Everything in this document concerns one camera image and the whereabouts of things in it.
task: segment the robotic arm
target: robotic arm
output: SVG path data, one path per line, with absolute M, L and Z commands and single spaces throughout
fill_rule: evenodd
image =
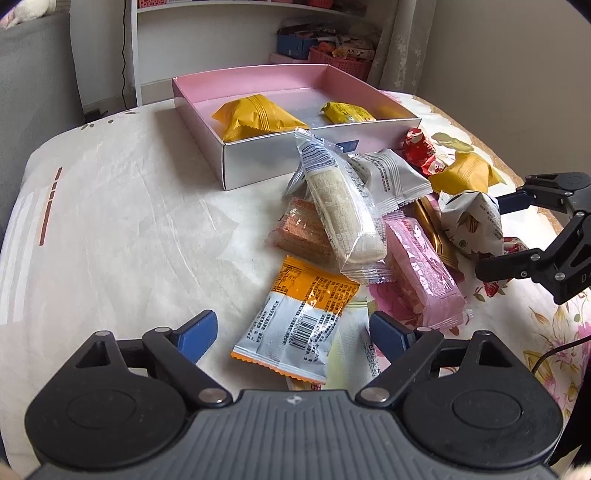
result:
M 570 222 L 546 250 L 480 260 L 482 281 L 531 278 L 558 305 L 591 286 L 591 177 L 586 173 L 555 173 L 526 177 L 515 193 L 497 198 L 501 214 L 535 205 L 570 215 Z

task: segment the blue gripper pad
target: blue gripper pad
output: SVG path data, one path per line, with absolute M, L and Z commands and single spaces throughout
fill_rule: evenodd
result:
M 504 215 L 506 213 L 528 209 L 532 205 L 534 199 L 532 196 L 521 190 L 497 197 L 496 201 L 499 202 L 499 213 Z
M 372 313 L 369 318 L 369 336 L 390 363 L 415 342 L 412 330 L 381 311 Z
M 195 318 L 176 329 L 171 341 L 186 358 L 196 363 L 217 338 L 217 316 L 203 310 Z

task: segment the wall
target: wall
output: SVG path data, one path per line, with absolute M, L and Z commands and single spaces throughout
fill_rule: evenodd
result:
M 591 173 L 590 46 L 565 0 L 439 0 L 418 94 L 520 176 Z
M 127 0 L 127 16 L 131 1 Z M 124 0 L 72 0 L 70 32 L 82 105 L 121 94 Z M 127 43 L 130 45 L 129 31 Z M 132 78 L 128 61 L 127 78 Z

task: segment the white snack package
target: white snack package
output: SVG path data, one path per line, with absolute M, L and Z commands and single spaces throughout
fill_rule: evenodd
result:
M 501 214 L 496 199 L 466 190 L 439 196 L 441 226 L 450 241 L 468 258 L 503 254 Z
M 347 160 L 365 183 L 381 216 L 433 192 L 431 182 L 389 148 L 349 154 Z
M 296 130 L 295 138 L 306 182 L 339 270 L 360 283 L 375 283 L 371 278 L 375 263 L 387 252 L 384 221 L 373 198 L 338 147 L 331 148 L 329 142 L 302 129 Z
M 380 373 L 374 345 L 369 338 L 367 301 L 351 300 L 338 323 L 330 349 L 325 385 L 305 384 L 287 378 L 290 390 L 347 390 L 351 397 Z

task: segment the gray sofa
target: gray sofa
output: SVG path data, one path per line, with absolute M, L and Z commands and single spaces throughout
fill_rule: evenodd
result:
M 70 14 L 0 30 L 0 245 L 31 153 L 83 121 Z

